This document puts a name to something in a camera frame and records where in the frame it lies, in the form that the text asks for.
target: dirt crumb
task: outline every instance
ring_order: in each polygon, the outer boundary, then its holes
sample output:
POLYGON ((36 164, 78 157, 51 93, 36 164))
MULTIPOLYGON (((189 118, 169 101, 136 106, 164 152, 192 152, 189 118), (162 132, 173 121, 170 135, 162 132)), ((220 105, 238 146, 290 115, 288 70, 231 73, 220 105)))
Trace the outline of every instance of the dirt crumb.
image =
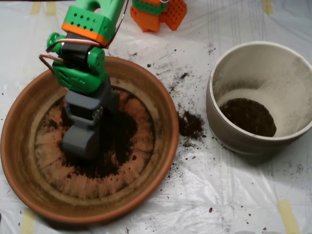
POLYGON ((179 131, 184 137, 199 139, 202 136, 204 121, 200 116, 185 111, 182 115, 178 113, 179 131))
POLYGON ((188 76, 189 73, 188 72, 185 72, 183 75, 181 75, 180 79, 184 79, 186 76, 188 76))
POLYGON ((193 144, 190 142, 190 140, 186 140, 186 141, 183 143, 183 146, 187 148, 187 147, 193 146, 193 144))
POLYGON ((58 128, 58 123, 56 123, 53 119, 50 119, 48 127, 52 127, 54 129, 57 129, 58 128))

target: orange robot part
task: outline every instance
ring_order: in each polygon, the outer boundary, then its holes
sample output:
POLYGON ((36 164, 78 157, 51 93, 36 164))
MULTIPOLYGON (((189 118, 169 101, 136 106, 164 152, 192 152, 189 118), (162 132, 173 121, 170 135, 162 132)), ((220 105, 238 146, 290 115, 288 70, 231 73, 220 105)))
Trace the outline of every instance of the orange robot part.
MULTIPOLYGON (((160 4, 160 0, 142 0, 149 4, 160 4)), ((130 15, 143 32, 158 32, 160 23, 164 22, 175 31, 180 26, 187 13, 187 5, 184 0, 170 0, 168 8, 160 15, 153 15, 131 7, 130 15)))

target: red wire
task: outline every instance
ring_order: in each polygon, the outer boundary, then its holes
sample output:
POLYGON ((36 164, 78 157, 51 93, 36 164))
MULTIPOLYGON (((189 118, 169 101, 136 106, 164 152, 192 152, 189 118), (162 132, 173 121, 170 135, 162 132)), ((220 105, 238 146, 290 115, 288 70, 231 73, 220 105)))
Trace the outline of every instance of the red wire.
POLYGON ((95 42, 95 41, 91 41, 91 40, 87 40, 87 41, 83 41, 83 40, 70 40, 70 39, 60 39, 58 41, 56 41, 55 43, 53 43, 52 45, 50 45, 47 49, 46 52, 49 53, 58 43, 73 43, 73 44, 87 44, 87 45, 94 45, 97 47, 100 47, 100 44, 95 42))
POLYGON ((59 62, 64 62, 63 59, 54 57, 54 56, 52 56, 52 55, 39 55, 39 59, 44 63, 44 65, 46 65, 46 66, 50 69, 50 71, 51 71, 53 74, 54 74, 54 71, 53 71, 52 66, 51 66, 44 58, 53 59, 53 60, 59 61, 59 62))
MULTIPOLYGON (((82 40, 70 40, 70 39, 60 39, 58 40, 57 42, 53 43, 52 45, 50 45, 47 49, 46 49, 46 52, 49 53, 58 43, 74 43, 74 44, 88 44, 88 45, 94 45, 94 46, 97 46, 97 47, 100 47, 100 44, 95 42, 95 41, 91 41, 91 40, 88 40, 88 41, 82 41, 82 40)), ((39 59, 44 63, 44 65, 46 65, 50 71, 54 74, 54 71, 53 71, 53 68, 52 66, 44 59, 44 58, 47 58, 47 59, 53 59, 55 61, 59 61, 59 62, 64 62, 63 59, 61 58, 57 58, 55 56, 52 56, 52 55, 39 55, 39 59)))

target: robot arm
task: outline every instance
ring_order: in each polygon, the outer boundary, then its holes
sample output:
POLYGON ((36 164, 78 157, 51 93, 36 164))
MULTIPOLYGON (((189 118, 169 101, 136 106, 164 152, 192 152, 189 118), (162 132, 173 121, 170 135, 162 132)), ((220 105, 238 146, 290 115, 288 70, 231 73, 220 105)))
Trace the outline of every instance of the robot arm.
POLYGON ((84 159, 98 155, 98 125, 104 109, 113 114, 119 106, 119 94, 111 90, 104 70, 103 48, 109 46, 119 29, 116 23, 123 4, 124 0, 77 0, 69 7, 62 25, 67 35, 52 33, 48 38, 46 51, 58 57, 39 57, 58 83, 69 90, 64 108, 74 124, 64 135, 63 150, 84 159), (52 66, 43 58, 53 59, 52 66))
POLYGON ((47 52, 56 52, 58 58, 40 56, 60 85, 90 94, 107 79, 101 48, 107 48, 114 39, 123 5, 124 0, 77 0, 69 7, 62 25, 67 35, 52 33, 47 41, 47 52), (52 67, 42 57, 54 59, 52 67))

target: cable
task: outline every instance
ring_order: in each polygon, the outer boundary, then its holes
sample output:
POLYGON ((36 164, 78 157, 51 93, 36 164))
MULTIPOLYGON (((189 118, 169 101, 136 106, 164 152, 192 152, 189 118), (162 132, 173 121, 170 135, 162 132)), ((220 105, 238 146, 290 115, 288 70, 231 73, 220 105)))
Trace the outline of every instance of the cable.
POLYGON ((124 10, 124 12, 123 12, 123 14, 122 14, 120 23, 119 23, 119 25, 117 26, 117 29, 116 29, 116 31, 115 31, 115 33, 114 33, 112 39, 108 42, 108 44, 104 47, 104 49, 108 48, 109 45, 110 45, 110 44, 112 43, 112 41, 114 40, 114 38, 115 38, 115 36, 116 36, 116 34, 117 34, 118 30, 119 30, 119 27, 120 27, 120 25, 121 25, 121 23, 122 23, 122 21, 123 21, 123 18, 125 17, 125 14, 126 14, 126 11, 127 11, 127 8, 128 8, 128 3, 129 3, 129 0, 127 0, 126 7, 125 7, 125 10, 124 10))
MULTIPOLYGON (((98 42, 95 42, 95 41, 92 41, 92 40, 84 40, 84 39, 60 39, 58 41, 55 41, 53 42, 51 45, 49 45, 49 47, 45 50, 47 53, 50 53, 53 48, 58 44, 58 43, 74 43, 74 44, 87 44, 87 45, 94 45, 96 47, 99 47, 99 48, 108 48, 109 45, 112 43, 112 41, 114 40, 119 28, 120 28, 120 25, 123 21, 123 18, 125 17, 125 14, 126 14, 126 11, 127 11, 127 8, 128 8, 128 3, 129 3, 129 0, 127 0, 127 3, 126 3, 126 7, 125 7, 125 10, 122 14, 122 17, 121 17, 121 20, 120 20, 120 23, 119 25, 117 26, 116 28, 116 31, 114 32, 114 35, 112 37, 112 39, 108 42, 108 44, 105 46, 105 47, 102 47, 98 42)), ((55 56, 52 56, 52 55, 39 55, 39 59, 44 63, 44 65, 46 65, 49 70, 54 74, 54 71, 53 71, 53 68, 52 66, 44 59, 44 58, 47 58, 47 59, 53 59, 53 60, 56 60, 56 61, 59 61, 59 62, 64 62, 63 59, 61 58, 57 58, 55 56)))
POLYGON ((100 44, 92 41, 92 40, 84 40, 84 39, 60 39, 56 42, 53 42, 49 47, 45 50, 47 53, 51 52, 53 48, 58 44, 58 43, 73 43, 73 44, 87 44, 87 45, 94 45, 97 47, 100 47, 100 44))
POLYGON ((52 55, 39 55, 39 59, 41 60, 41 62, 43 62, 44 65, 46 65, 46 66, 50 69, 50 71, 51 71, 53 74, 54 74, 54 71, 53 71, 52 66, 51 66, 44 58, 53 59, 53 60, 59 61, 59 62, 64 62, 63 59, 54 57, 54 56, 52 56, 52 55))

